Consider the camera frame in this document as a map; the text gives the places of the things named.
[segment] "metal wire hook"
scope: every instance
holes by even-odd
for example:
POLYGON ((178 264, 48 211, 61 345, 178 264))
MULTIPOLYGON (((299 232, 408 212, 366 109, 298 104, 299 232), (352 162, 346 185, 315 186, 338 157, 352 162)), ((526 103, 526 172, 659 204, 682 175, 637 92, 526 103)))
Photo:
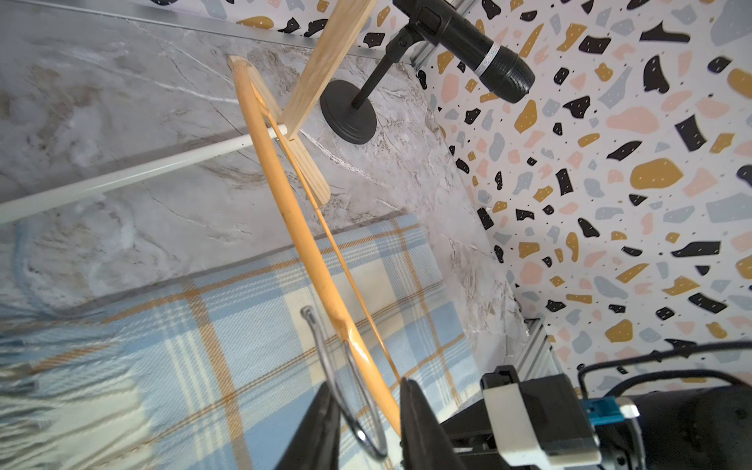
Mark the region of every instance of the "metal wire hook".
POLYGON ((374 442, 372 441, 371 436, 367 435, 363 431, 363 427, 360 425, 360 422, 357 419, 357 415, 353 413, 352 410, 350 410, 350 407, 344 400, 342 390, 340 389, 339 383, 337 382, 337 379, 335 377, 335 368, 332 364, 332 359, 329 357, 329 353, 326 351, 326 342, 324 341, 321 327, 318 320, 316 319, 316 316, 314 315, 314 309, 310 306, 305 306, 300 310, 300 314, 303 316, 303 318, 305 318, 305 321, 308 322, 308 326, 311 327, 311 332, 314 335, 314 343, 316 343, 316 349, 319 353, 319 359, 321 360, 321 365, 324 369, 324 375, 326 376, 326 382, 329 384, 329 388, 332 391, 332 396, 337 402, 337 405, 342 412, 342 416, 344 417, 345 422, 347 422, 347 427, 350 428, 350 431, 355 436, 355 439, 358 441, 358 444, 360 444, 360 447, 362 447, 369 456, 376 460, 383 460, 387 458, 387 438, 384 435, 384 428, 381 425, 381 418, 378 414, 378 408, 376 408, 376 403, 374 402, 373 396, 371 396, 371 393, 368 391, 368 387, 365 385, 363 376, 360 374, 360 370, 358 370, 355 364, 355 358, 353 357, 352 351, 350 351, 350 344, 347 341, 344 342, 345 357, 347 357, 347 363, 350 365, 350 369, 355 376, 355 381, 360 388, 360 392, 365 397, 365 403, 368 408, 368 412, 371 415, 371 419, 374 423, 374 428, 376 429, 376 444, 374 444, 374 442))

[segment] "round black base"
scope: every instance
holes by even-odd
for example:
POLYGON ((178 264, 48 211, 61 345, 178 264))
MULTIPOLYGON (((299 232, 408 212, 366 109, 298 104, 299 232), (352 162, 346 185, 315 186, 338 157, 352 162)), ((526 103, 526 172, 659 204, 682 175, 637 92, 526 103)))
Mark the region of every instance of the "round black base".
POLYGON ((321 94, 321 112, 329 126, 351 144, 364 144, 376 133, 376 112, 369 100, 359 110, 351 103, 360 89, 344 80, 334 80, 321 94))

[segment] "terrazzo pattern wallpaper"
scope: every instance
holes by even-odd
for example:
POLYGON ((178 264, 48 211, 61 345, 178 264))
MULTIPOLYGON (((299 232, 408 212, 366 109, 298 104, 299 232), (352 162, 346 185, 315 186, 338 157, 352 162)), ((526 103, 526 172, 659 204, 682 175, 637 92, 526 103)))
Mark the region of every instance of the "terrazzo pattern wallpaper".
MULTIPOLYGON (((531 93, 497 99, 445 49, 418 79, 572 380, 583 364, 751 337, 752 2, 482 0, 468 19, 525 58, 531 93)), ((752 383, 750 358, 619 368, 588 389, 660 368, 752 383)))
MULTIPOLYGON (((306 38, 317 38, 336 0, 131 0, 140 5, 232 21, 306 38)), ((355 45, 383 49, 408 18, 389 0, 379 0, 355 45)))

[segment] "label on microphone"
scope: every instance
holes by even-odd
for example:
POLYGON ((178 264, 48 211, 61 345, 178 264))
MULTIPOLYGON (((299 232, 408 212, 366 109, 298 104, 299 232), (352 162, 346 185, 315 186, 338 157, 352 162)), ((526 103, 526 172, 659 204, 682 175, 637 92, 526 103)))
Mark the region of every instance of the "label on microphone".
POLYGON ((491 62, 493 61, 493 58, 496 57, 496 53, 499 52, 499 49, 501 49, 502 45, 498 42, 495 42, 491 45, 491 48, 486 53, 486 56, 481 60, 480 65, 478 68, 475 69, 475 74, 480 77, 483 72, 486 71, 489 65, 491 65, 491 62))

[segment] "black microphone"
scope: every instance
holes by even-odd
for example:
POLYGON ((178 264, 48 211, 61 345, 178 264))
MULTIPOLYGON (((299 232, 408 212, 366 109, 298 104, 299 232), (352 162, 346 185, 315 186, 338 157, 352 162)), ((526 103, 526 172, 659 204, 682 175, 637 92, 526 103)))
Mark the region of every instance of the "black microphone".
POLYGON ((514 52, 495 44, 445 0, 393 0, 431 44, 441 44, 463 61, 490 92, 516 103, 530 91, 535 75, 514 52))

